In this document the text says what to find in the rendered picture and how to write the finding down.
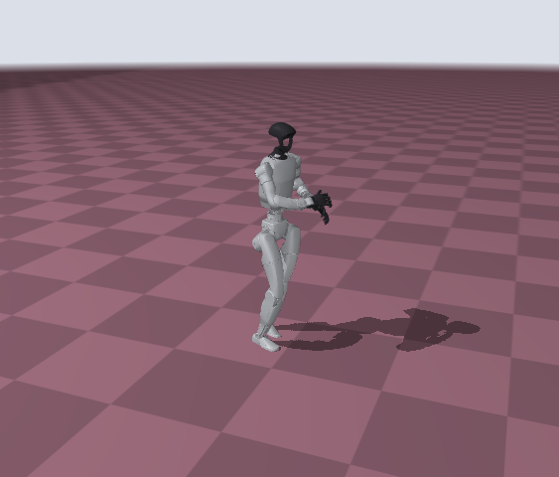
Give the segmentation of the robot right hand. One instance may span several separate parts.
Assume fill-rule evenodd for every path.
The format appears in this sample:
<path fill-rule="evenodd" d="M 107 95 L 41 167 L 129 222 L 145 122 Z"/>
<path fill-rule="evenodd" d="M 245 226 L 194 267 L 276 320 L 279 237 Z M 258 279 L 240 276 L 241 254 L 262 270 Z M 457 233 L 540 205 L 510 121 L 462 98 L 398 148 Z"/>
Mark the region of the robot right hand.
<path fill-rule="evenodd" d="M 323 206 L 330 206 L 330 208 L 332 207 L 332 204 L 331 204 L 332 201 L 330 200 L 330 197 L 328 196 L 328 193 L 320 194 L 321 192 L 322 192 L 322 191 L 319 190 L 318 193 L 317 193 L 316 195 L 311 196 L 311 198 L 312 198 L 313 201 L 314 201 L 314 205 L 308 206 L 307 209 L 309 209 L 309 208 L 314 208 L 314 207 L 316 207 L 317 205 L 318 205 L 318 206 L 322 206 L 322 207 L 323 207 Z M 308 197 L 306 197 L 306 198 L 308 198 Z M 326 199 L 327 199 L 327 200 L 326 200 Z"/>

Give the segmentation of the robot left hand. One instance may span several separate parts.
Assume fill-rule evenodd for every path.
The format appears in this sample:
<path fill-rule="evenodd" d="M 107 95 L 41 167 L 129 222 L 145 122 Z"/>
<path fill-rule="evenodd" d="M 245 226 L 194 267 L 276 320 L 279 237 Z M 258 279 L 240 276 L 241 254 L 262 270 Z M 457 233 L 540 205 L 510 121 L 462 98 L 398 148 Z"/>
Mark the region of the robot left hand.
<path fill-rule="evenodd" d="M 325 225 L 329 222 L 329 216 L 328 216 L 328 213 L 326 212 L 324 207 L 317 205 L 316 207 L 313 208 L 313 210 L 314 211 L 319 211 L 322 214 L 321 217 L 325 216 L 323 218 L 323 221 L 324 221 Z"/>

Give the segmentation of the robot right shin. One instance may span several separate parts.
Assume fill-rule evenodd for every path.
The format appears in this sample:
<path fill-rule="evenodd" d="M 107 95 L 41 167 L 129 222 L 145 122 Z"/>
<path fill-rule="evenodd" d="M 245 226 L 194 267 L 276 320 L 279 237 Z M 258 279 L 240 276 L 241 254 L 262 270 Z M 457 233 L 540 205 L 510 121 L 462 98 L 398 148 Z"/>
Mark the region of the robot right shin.
<path fill-rule="evenodd" d="M 257 331 L 257 338 L 262 339 L 269 332 L 272 324 L 275 322 L 281 307 L 283 305 L 283 300 L 276 304 L 276 298 L 271 290 L 265 292 L 265 298 L 261 305 L 260 312 L 260 324 Z M 262 334 L 262 335 L 261 335 Z M 265 335 L 264 335 L 265 334 Z M 260 337 L 261 335 L 261 337 Z"/>

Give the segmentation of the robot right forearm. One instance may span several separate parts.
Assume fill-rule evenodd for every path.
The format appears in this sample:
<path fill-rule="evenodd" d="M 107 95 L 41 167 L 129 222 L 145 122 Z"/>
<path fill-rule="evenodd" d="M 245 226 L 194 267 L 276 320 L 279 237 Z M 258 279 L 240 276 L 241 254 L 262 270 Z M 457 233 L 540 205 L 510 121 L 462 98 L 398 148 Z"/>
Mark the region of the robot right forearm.
<path fill-rule="evenodd" d="M 308 206 L 314 205 L 314 201 L 311 197 L 291 199 L 282 196 L 275 196 L 273 199 L 275 205 L 283 207 L 285 211 L 299 210 L 302 211 L 307 209 Z"/>

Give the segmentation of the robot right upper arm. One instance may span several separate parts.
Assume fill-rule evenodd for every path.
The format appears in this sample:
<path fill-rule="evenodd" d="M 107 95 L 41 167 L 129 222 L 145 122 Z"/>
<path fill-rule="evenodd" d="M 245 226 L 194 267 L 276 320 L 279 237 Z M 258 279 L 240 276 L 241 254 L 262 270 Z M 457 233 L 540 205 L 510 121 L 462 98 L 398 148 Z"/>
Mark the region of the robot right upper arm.
<path fill-rule="evenodd" d="M 275 184 L 272 179 L 273 170 L 270 166 L 269 162 L 265 162 L 260 165 L 255 170 L 255 176 L 259 180 L 265 197 L 267 199 L 268 205 L 271 210 L 278 211 L 281 207 L 275 205 L 273 199 L 275 196 L 279 196 L 275 194 Z"/>

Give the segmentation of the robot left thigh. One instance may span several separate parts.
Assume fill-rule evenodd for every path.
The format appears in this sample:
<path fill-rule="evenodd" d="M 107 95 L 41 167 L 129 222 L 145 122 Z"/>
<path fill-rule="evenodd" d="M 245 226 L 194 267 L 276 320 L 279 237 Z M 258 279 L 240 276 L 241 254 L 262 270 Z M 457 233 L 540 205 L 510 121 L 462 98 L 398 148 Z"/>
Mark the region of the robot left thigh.
<path fill-rule="evenodd" d="M 283 264 L 284 283 L 288 283 L 293 273 L 300 250 L 301 231 L 294 224 L 288 223 L 287 234 L 282 237 L 286 241 L 280 247 Z"/>

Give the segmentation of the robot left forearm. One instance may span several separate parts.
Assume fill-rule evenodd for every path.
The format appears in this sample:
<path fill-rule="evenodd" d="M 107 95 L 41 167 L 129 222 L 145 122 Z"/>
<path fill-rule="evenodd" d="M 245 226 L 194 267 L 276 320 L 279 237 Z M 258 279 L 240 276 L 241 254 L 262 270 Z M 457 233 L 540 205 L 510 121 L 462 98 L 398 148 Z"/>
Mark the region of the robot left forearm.
<path fill-rule="evenodd" d="M 300 178 L 301 179 L 301 178 Z M 301 179 L 302 180 L 302 179 Z M 303 182 L 303 181 L 302 181 Z M 297 194 L 301 197 L 301 198 L 306 198 L 306 197 L 311 197 L 313 196 L 311 194 L 311 192 L 308 190 L 307 186 L 304 184 L 303 182 L 303 186 L 300 186 L 297 190 Z M 313 208 L 310 208 L 313 210 Z"/>

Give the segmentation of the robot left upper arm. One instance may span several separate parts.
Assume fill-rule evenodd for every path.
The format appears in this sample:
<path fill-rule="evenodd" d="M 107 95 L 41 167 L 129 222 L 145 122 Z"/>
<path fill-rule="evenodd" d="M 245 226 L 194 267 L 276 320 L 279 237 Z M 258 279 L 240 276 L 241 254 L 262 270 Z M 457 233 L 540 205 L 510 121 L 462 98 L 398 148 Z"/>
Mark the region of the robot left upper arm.
<path fill-rule="evenodd" d="M 293 155 L 296 159 L 296 176 L 295 176 L 295 180 L 294 180 L 294 186 L 293 186 L 293 191 L 298 190 L 298 188 L 300 186 L 303 186 L 303 182 L 300 179 L 300 174 L 301 174 L 301 163 L 302 163 L 302 158 L 293 154 L 293 153 L 289 153 L 291 155 Z"/>

